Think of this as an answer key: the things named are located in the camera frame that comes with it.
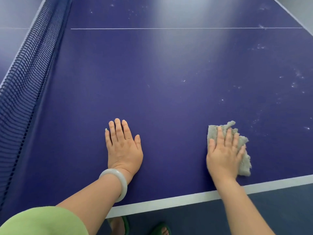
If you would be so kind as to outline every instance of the forearm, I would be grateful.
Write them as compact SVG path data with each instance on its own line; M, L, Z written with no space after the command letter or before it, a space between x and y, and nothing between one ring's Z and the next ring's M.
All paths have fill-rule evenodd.
M232 235L274 235L235 179L217 184Z
M89 235L96 235L121 190L119 179L113 174L106 174L57 206L76 214Z

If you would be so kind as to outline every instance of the foot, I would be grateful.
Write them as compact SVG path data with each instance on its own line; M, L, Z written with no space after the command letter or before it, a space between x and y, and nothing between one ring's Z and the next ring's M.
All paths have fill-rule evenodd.
M162 235L169 235L169 232L168 232L168 230L167 230L166 227L163 227L163 228L161 229L161 232L162 232Z
M111 235L125 235L125 225L122 217L115 217L109 220L112 229Z

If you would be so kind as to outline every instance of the cloth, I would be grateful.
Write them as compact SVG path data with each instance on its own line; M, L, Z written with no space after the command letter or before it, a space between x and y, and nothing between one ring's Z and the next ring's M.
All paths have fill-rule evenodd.
M37 207L18 213L0 227L5 235L88 235L84 223L71 211Z
M223 130L223 135L224 138L226 136L226 132L228 130L228 128L230 128L231 126L233 126L236 122L231 121L228 122L225 125L221 125L222 130ZM216 138L217 138L217 125L209 125L208 128L208 136L207 136L207 141L208 141L208 145L209 145L209 139L212 138L215 140L216 142ZM232 137L234 136L235 133L238 132L238 129L232 129ZM244 137L244 136L239 136L239 140L238 140L238 150L248 142L248 138ZM245 154L242 158L242 161L239 165L239 170L238 170L238 175L243 175L243 176L249 176L251 175L250 173L250 168L251 168L251 163L250 163L250 156L247 154L247 151L245 151Z

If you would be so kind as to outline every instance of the green sleeve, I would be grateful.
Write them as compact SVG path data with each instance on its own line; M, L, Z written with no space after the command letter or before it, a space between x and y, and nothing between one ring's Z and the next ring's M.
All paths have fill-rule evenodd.
M10 218L0 227L5 235L88 235L84 223L67 209L32 208Z

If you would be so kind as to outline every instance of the bracelet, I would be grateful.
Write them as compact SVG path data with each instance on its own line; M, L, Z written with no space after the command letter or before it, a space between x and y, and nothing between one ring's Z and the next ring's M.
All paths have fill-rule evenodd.
M115 175L115 176L119 179L119 181L121 182L121 184L122 184L122 193L120 194L119 198L118 198L117 201L116 201L116 202L120 202L120 201L125 197L126 192L127 192L127 182L126 182L126 179L125 179L124 175L123 175L120 171L111 168L111 169L106 169L106 170L104 170L104 171L100 174L99 178L102 177L102 176L105 175L105 174L113 174L113 175Z

